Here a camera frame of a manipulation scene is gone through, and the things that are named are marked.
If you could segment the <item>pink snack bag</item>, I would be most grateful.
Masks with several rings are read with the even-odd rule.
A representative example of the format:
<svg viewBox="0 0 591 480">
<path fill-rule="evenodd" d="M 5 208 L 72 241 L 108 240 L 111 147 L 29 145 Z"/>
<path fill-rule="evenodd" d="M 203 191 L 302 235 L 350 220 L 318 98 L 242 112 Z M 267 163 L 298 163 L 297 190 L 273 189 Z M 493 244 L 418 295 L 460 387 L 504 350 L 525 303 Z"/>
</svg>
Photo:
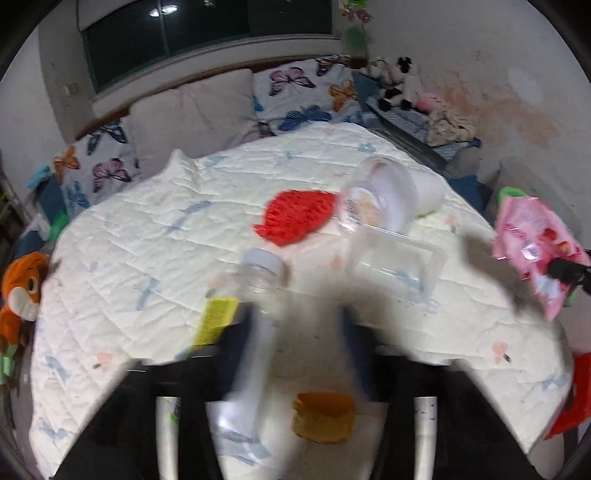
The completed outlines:
<svg viewBox="0 0 591 480">
<path fill-rule="evenodd" d="M 590 256 L 572 231 L 541 199 L 505 198 L 496 219 L 493 256 L 505 260 L 531 286 L 547 320 L 554 320 L 571 295 L 567 285 L 548 275 L 552 259 L 590 265 Z"/>
</svg>

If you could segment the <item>clear bottle yellow label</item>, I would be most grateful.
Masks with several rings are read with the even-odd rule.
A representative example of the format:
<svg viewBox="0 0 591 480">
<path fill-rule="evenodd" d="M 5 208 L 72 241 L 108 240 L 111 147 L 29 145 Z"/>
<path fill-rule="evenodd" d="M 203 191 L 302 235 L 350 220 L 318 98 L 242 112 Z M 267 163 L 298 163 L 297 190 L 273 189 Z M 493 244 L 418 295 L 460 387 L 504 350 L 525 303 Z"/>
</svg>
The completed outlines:
<svg viewBox="0 0 591 480">
<path fill-rule="evenodd" d="M 259 423 L 280 330 L 286 273 L 279 256 L 250 248 L 206 294 L 186 356 L 204 353 L 207 347 L 217 349 L 214 386 L 221 398 L 209 403 L 207 414 L 221 456 L 252 463 L 269 454 L 259 440 Z"/>
</svg>

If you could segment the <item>clear round plastic container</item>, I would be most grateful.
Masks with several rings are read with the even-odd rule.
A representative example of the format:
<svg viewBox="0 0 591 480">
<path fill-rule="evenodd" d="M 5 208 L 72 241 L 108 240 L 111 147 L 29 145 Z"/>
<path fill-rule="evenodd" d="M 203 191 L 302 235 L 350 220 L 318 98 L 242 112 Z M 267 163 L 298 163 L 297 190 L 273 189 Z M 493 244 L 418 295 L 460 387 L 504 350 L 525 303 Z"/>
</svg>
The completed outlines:
<svg viewBox="0 0 591 480">
<path fill-rule="evenodd" d="M 363 160 L 342 186 L 334 216 L 345 232 L 370 226 L 404 234 L 415 219 L 417 205 L 409 170 L 392 158 L 374 155 Z"/>
</svg>

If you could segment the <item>green plastic basket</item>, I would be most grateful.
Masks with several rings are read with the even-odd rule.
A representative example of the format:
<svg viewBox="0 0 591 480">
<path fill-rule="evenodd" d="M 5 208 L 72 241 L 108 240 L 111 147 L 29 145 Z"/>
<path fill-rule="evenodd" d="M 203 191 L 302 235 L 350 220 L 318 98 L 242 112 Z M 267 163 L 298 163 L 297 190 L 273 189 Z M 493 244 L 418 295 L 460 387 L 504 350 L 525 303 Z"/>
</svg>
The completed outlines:
<svg viewBox="0 0 591 480">
<path fill-rule="evenodd" d="M 517 187 L 504 186 L 499 190 L 499 192 L 497 194 L 497 203 L 499 206 L 501 206 L 502 202 L 505 198 L 508 198 L 508 197 L 521 198 L 521 197 L 526 197 L 526 196 L 527 196 L 527 193 Z"/>
</svg>

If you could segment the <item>red stool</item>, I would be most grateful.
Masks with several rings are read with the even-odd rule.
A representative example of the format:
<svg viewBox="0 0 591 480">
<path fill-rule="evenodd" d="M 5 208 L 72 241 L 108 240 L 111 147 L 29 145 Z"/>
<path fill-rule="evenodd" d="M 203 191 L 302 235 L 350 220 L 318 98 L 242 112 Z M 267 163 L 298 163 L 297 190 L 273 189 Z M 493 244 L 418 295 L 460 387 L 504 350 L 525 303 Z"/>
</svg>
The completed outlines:
<svg viewBox="0 0 591 480">
<path fill-rule="evenodd" d="M 574 372 L 567 400 L 545 439 L 578 427 L 590 418 L 591 353 L 574 357 Z"/>
</svg>

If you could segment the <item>blue bed sheet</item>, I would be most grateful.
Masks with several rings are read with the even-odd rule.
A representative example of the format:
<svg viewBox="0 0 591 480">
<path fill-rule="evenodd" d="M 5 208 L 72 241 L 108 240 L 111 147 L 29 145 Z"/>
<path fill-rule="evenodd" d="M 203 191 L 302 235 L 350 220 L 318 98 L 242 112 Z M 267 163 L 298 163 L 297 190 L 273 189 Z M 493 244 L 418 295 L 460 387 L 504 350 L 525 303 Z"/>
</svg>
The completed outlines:
<svg viewBox="0 0 591 480">
<path fill-rule="evenodd" d="M 463 177 L 448 177 L 451 188 L 463 197 L 480 215 L 485 214 L 486 206 L 492 196 L 493 190 L 481 183 L 476 175 Z"/>
</svg>

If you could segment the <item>white foam cup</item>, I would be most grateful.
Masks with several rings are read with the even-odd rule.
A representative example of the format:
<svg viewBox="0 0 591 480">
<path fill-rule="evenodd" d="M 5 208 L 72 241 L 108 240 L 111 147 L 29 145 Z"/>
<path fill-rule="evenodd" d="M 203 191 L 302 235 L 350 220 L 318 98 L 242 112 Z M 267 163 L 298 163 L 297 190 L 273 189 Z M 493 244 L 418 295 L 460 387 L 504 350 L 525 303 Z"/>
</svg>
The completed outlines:
<svg viewBox="0 0 591 480">
<path fill-rule="evenodd" d="M 416 191 L 416 211 L 418 216 L 425 216 L 439 211 L 444 203 L 446 182 L 432 171 L 408 169 Z"/>
</svg>

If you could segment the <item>spotted beige cloth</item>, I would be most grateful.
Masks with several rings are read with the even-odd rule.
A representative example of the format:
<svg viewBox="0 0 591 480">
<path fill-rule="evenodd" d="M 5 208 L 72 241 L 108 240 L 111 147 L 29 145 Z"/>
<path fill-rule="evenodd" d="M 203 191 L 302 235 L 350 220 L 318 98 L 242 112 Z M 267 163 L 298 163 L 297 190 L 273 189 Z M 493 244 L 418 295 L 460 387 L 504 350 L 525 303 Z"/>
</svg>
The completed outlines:
<svg viewBox="0 0 591 480">
<path fill-rule="evenodd" d="M 450 107 L 431 112 L 428 117 L 428 126 L 426 143 L 430 147 L 468 142 L 476 135 L 474 125 Z"/>
</svg>

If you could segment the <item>orange fox plush toy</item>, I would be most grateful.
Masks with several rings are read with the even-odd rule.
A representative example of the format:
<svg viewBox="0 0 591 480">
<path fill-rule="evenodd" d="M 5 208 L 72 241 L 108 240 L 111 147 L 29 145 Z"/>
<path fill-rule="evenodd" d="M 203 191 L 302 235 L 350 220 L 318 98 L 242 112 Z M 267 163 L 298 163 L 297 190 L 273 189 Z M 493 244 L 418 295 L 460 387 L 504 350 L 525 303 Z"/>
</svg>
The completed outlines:
<svg viewBox="0 0 591 480">
<path fill-rule="evenodd" d="M 42 283 L 48 275 L 49 257 L 32 252 L 14 260 L 1 283 L 1 392 L 17 384 L 16 363 L 29 344 L 37 320 Z"/>
</svg>

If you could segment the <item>left butterfly pillow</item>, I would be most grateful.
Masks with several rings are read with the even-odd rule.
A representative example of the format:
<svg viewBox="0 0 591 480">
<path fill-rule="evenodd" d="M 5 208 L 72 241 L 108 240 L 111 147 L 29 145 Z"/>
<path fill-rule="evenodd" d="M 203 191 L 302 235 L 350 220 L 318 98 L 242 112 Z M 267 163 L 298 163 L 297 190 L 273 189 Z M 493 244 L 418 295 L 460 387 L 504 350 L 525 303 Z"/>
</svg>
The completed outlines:
<svg viewBox="0 0 591 480">
<path fill-rule="evenodd" d="M 71 219 L 142 179 L 129 117 L 116 119 L 68 146 L 52 167 Z"/>
</svg>

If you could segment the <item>butterfly pillow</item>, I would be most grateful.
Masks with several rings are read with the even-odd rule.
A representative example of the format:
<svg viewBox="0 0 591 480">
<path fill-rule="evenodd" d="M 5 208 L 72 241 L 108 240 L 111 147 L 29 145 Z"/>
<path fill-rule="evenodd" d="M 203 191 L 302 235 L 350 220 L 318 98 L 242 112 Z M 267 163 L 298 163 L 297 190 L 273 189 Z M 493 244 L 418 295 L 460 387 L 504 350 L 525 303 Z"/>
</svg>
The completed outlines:
<svg viewBox="0 0 591 480">
<path fill-rule="evenodd" d="M 314 122 L 363 124 L 348 55 L 332 54 L 257 72 L 252 101 L 263 137 Z"/>
<path fill-rule="evenodd" d="M 142 179 L 129 117 L 116 119 L 68 146 L 52 167 L 71 219 Z"/>
</svg>

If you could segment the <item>red mesh fruit net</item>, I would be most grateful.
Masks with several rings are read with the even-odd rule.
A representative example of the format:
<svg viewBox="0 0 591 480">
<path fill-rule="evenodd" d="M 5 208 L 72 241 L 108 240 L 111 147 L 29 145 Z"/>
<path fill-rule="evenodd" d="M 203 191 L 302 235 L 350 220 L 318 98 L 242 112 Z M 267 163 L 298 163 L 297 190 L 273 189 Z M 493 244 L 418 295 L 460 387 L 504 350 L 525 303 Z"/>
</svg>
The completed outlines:
<svg viewBox="0 0 591 480">
<path fill-rule="evenodd" d="M 338 195 L 322 190 L 281 191 L 253 226 L 259 237 L 283 247 L 304 240 L 332 218 Z"/>
</svg>

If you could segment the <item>right butterfly pillow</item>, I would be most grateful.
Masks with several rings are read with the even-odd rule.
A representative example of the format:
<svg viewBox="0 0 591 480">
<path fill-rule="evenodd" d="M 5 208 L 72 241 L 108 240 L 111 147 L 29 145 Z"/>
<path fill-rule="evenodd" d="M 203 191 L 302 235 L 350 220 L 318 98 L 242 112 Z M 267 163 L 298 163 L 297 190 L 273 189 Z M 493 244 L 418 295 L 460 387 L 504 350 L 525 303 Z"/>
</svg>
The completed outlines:
<svg viewBox="0 0 591 480">
<path fill-rule="evenodd" d="M 252 101 L 263 137 L 314 122 L 363 124 L 348 55 L 332 54 L 257 72 Z"/>
</svg>

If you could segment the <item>grey pillow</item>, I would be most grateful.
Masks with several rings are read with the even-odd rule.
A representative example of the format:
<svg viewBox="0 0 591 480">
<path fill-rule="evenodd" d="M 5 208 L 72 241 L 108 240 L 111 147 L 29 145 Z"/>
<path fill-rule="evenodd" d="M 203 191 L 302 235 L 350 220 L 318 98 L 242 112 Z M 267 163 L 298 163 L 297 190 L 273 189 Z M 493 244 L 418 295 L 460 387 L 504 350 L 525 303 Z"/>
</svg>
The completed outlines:
<svg viewBox="0 0 591 480">
<path fill-rule="evenodd" d="M 260 138 L 252 71 L 240 69 L 145 97 L 129 110 L 144 178 L 161 172 L 173 150 L 200 158 Z"/>
</svg>

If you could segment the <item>dark window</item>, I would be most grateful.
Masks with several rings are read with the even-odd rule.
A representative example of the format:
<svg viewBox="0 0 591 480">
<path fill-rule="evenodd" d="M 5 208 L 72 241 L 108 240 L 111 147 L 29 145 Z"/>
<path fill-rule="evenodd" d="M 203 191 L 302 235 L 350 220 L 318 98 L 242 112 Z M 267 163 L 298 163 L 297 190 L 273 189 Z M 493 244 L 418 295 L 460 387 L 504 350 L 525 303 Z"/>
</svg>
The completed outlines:
<svg viewBox="0 0 591 480">
<path fill-rule="evenodd" d="M 90 77 L 100 92 L 157 63 L 228 41 L 332 34 L 330 1 L 79 1 Z"/>
</svg>

